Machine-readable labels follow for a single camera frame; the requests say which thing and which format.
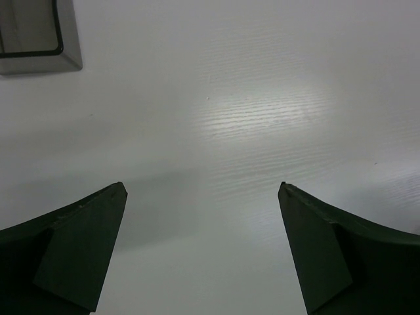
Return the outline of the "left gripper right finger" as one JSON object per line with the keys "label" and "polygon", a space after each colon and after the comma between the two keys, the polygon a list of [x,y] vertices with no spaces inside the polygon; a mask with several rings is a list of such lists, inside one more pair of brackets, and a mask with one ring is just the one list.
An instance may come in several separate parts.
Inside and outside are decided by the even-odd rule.
{"label": "left gripper right finger", "polygon": [[283,182],[278,200],[308,314],[418,314],[419,236]]}

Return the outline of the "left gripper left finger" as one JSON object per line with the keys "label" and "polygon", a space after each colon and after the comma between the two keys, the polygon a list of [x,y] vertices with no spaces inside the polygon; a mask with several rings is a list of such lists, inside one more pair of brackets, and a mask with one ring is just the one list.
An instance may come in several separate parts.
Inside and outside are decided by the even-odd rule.
{"label": "left gripper left finger", "polygon": [[96,311],[128,193],[113,183],[1,231],[2,314]]}

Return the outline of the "grey translucent plastic bin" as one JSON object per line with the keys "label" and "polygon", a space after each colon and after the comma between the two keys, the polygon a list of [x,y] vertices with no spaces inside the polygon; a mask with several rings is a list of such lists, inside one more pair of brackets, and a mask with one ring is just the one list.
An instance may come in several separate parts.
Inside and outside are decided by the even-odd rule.
{"label": "grey translucent plastic bin", "polygon": [[73,1],[1,2],[1,75],[82,69]]}

